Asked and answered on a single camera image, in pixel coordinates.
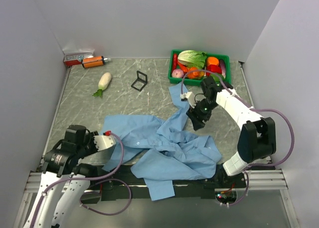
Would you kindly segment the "light blue shirt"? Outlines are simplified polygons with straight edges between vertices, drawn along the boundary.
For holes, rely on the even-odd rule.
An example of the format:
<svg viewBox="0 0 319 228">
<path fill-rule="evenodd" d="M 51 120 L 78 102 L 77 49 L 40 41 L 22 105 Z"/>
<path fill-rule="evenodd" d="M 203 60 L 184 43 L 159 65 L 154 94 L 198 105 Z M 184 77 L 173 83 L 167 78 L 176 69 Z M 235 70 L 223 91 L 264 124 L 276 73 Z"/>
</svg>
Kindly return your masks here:
<svg viewBox="0 0 319 228">
<path fill-rule="evenodd" d="M 172 103 L 177 107 L 167 120 L 154 115 L 108 115 L 102 131 L 110 130 L 122 141 L 103 167 L 114 169 L 120 161 L 127 162 L 144 151 L 131 167 L 137 178 L 143 178 L 152 201 L 175 196 L 174 180 L 211 178 L 222 155 L 209 135 L 198 136 L 184 130 L 188 119 L 188 102 L 180 99 L 185 85 L 169 88 Z"/>
</svg>

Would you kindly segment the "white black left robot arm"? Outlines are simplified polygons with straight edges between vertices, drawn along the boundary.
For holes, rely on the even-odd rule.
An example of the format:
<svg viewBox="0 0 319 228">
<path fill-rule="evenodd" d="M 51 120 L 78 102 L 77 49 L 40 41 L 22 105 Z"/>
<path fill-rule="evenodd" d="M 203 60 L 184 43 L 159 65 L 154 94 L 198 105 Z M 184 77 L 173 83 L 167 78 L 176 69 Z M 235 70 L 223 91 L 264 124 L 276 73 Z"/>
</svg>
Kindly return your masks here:
<svg viewBox="0 0 319 228">
<path fill-rule="evenodd" d="M 86 189 L 98 185 L 98 168 L 79 160 L 98 152 L 98 132 L 70 125 L 43 159 L 39 189 L 24 227 L 59 228 Z"/>
</svg>

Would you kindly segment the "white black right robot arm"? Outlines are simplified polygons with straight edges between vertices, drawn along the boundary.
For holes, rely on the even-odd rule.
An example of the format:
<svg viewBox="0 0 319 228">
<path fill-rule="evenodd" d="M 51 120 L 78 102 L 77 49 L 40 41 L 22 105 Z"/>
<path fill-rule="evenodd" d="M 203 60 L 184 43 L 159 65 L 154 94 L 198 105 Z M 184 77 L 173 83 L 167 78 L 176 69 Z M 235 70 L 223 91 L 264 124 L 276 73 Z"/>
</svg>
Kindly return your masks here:
<svg viewBox="0 0 319 228">
<path fill-rule="evenodd" d="M 186 92 L 180 95 L 182 101 L 188 101 L 186 112 L 193 129 L 205 127 L 212 110 L 222 107 L 240 128 L 236 153 L 222 164 L 223 171 L 218 174 L 222 187 L 230 187 L 235 182 L 235 175 L 244 171 L 259 159 L 276 152 L 276 129 L 272 118 L 264 118 L 246 106 L 228 82 L 216 83 L 213 77 L 206 77 L 200 83 L 204 98 L 196 100 L 195 94 Z"/>
</svg>

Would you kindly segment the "green bell pepper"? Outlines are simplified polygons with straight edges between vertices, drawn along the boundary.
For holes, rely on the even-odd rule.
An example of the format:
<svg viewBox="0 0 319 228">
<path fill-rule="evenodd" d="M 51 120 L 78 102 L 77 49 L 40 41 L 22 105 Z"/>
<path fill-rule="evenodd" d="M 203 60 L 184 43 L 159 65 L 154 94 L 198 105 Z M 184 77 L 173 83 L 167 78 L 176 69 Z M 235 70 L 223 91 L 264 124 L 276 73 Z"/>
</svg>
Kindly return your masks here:
<svg viewBox="0 0 319 228">
<path fill-rule="evenodd" d="M 225 78 L 221 74 L 210 74 L 210 76 L 215 80 L 215 82 L 219 83 L 220 81 L 224 81 Z"/>
</svg>

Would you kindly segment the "green plastic crate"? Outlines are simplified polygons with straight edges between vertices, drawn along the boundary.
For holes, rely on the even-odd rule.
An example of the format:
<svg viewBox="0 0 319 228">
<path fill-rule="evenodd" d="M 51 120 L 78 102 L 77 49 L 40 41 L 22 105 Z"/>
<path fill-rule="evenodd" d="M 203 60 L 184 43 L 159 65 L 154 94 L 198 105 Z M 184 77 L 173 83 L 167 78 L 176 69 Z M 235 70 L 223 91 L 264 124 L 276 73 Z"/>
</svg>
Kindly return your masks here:
<svg viewBox="0 0 319 228">
<path fill-rule="evenodd" d="M 182 52 L 183 50 L 172 50 L 171 51 L 171 57 L 170 57 L 170 68 L 168 70 L 168 79 L 172 84 L 178 84 L 179 82 L 182 81 L 182 78 L 173 78 L 171 76 L 172 73 L 172 64 L 173 64 L 173 55 L 174 53 L 179 55 L 180 52 Z M 218 59 L 222 59 L 224 60 L 225 64 L 226 64 L 226 78 L 224 81 L 231 83 L 231 72 L 230 72 L 230 60 L 229 60 L 229 56 L 227 55 L 219 55 L 219 54 L 211 54 L 211 53 L 207 53 L 207 57 L 216 57 Z"/>
</svg>

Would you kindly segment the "pink onion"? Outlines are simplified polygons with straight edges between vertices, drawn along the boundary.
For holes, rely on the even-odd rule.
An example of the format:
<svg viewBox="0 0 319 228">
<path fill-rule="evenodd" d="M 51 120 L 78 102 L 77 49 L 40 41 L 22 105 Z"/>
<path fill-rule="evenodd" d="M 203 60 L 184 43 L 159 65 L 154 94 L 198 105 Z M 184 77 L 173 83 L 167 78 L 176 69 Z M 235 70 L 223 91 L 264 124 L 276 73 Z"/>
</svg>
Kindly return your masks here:
<svg viewBox="0 0 319 228">
<path fill-rule="evenodd" d="M 171 76 L 173 78 L 183 78 L 184 77 L 184 71 L 181 69 L 175 69 L 172 71 Z"/>
</svg>

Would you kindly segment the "orange carrot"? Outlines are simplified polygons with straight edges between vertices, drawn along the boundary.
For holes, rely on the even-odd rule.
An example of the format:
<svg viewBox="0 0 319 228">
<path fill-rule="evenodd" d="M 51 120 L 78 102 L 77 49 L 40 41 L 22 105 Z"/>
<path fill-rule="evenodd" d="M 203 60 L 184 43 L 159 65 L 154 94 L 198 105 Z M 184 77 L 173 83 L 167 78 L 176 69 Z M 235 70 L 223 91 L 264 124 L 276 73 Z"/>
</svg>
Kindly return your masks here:
<svg viewBox="0 0 319 228">
<path fill-rule="evenodd" d="M 180 62 L 177 62 L 177 64 L 185 74 L 188 72 L 188 68 L 185 65 L 181 64 Z"/>
</svg>

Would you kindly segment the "orange round fruit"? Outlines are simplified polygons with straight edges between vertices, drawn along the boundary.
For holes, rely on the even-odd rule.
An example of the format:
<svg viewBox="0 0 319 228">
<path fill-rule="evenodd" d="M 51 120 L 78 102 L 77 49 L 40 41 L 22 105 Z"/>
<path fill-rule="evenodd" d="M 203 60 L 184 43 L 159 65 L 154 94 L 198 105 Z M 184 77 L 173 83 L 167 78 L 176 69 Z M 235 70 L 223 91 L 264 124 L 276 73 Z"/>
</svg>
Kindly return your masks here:
<svg viewBox="0 0 319 228">
<path fill-rule="evenodd" d="M 208 67 L 210 65 L 219 66 L 219 59 L 216 57 L 208 57 L 206 59 L 206 66 Z"/>
</svg>

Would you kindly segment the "purple eggplant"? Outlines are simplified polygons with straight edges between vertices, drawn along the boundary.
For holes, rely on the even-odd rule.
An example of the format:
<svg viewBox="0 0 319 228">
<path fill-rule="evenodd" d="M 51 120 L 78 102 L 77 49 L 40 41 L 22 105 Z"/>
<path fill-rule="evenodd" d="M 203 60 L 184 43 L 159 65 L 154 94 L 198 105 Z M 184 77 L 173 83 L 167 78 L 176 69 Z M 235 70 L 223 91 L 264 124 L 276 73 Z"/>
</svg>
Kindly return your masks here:
<svg viewBox="0 0 319 228">
<path fill-rule="evenodd" d="M 226 64 L 224 60 L 219 59 L 219 67 L 221 69 L 221 74 L 224 78 L 226 78 Z"/>
</svg>

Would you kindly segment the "green white cabbage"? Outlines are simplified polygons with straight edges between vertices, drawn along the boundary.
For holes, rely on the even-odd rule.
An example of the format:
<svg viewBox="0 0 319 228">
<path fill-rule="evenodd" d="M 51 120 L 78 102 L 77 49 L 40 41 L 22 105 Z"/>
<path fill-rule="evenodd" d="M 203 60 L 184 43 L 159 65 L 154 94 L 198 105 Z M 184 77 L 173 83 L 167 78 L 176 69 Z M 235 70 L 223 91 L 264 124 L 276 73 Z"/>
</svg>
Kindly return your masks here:
<svg viewBox="0 0 319 228">
<path fill-rule="evenodd" d="M 207 53 L 195 50 L 185 50 L 179 53 L 177 60 L 186 67 L 202 69 L 205 66 Z"/>
</svg>

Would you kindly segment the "white daikon radish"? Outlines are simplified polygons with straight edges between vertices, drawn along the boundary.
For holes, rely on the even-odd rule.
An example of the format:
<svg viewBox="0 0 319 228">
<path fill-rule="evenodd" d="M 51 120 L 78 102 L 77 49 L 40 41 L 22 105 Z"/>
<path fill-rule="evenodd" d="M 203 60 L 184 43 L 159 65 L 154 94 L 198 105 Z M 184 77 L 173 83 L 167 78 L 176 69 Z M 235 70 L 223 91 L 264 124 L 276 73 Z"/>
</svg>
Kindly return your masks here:
<svg viewBox="0 0 319 228">
<path fill-rule="evenodd" d="M 109 72 L 103 74 L 98 83 L 98 89 L 92 96 L 102 98 L 103 92 L 107 89 L 111 79 L 112 75 Z"/>
</svg>

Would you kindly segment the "orange cylindrical bottle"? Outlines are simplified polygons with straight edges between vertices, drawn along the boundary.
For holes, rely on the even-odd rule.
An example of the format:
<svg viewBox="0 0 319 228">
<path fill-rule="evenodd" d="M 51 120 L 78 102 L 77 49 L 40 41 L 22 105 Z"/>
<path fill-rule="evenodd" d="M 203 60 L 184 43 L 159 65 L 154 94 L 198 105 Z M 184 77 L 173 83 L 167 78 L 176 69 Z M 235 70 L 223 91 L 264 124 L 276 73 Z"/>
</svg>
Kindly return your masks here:
<svg viewBox="0 0 319 228">
<path fill-rule="evenodd" d="M 88 69 L 88 68 L 104 66 L 106 63 L 110 61 L 111 61 L 110 58 L 106 58 L 104 56 L 96 56 L 96 57 L 84 58 L 81 64 L 83 68 Z"/>
</svg>

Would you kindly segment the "red white carton box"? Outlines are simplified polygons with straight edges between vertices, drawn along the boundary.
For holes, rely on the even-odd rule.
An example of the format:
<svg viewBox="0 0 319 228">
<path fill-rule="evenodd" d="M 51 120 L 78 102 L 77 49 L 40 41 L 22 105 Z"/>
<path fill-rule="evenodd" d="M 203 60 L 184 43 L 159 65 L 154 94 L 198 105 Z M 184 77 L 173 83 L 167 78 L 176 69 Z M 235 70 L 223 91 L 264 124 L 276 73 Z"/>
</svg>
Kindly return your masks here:
<svg viewBox="0 0 319 228">
<path fill-rule="evenodd" d="M 74 65 L 80 65 L 85 58 L 91 58 L 94 56 L 93 52 L 72 52 L 64 55 L 63 63 L 66 67 L 72 67 Z"/>
</svg>

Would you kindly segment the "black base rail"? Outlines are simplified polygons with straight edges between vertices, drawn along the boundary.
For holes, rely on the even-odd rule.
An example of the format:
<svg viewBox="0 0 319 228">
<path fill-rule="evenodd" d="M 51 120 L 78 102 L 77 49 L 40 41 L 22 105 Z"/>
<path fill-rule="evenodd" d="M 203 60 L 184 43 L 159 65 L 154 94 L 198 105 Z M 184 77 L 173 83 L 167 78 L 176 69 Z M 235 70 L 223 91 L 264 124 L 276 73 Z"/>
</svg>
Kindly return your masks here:
<svg viewBox="0 0 319 228">
<path fill-rule="evenodd" d="M 144 179 L 136 178 L 131 172 L 131 165 L 122 165 L 118 171 L 106 179 L 88 181 L 89 188 L 100 191 L 102 201 L 124 199 L 127 187 L 130 188 L 133 199 L 148 199 L 151 197 L 148 185 Z M 218 165 L 216 174 L 212 178 L 199 180 L 173 180 L 172 188 L 174 198 L 200 197 L 202 199 L 215 199 L 215 191 L 225 190 L 227 194 L 236 188 L 246 188 L 243 174 L 227 177 Z"/>
</svg>

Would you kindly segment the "black square hinged frame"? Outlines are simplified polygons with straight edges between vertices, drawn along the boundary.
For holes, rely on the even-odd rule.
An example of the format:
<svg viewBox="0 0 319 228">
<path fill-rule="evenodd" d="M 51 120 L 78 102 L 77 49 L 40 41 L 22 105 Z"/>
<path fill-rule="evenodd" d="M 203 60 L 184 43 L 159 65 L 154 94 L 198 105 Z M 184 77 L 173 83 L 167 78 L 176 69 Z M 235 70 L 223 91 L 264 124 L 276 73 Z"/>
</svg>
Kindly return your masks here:
<svg viewBox="0 0 319 228">
<path fill-rule="evenodd" d="M 141 92 L 147 84 L 148 84 L 147 74 L 145 74 L 141 71 L 137 71 L 137 78 L 131 84 L 131 88 Z"/>
</svg>

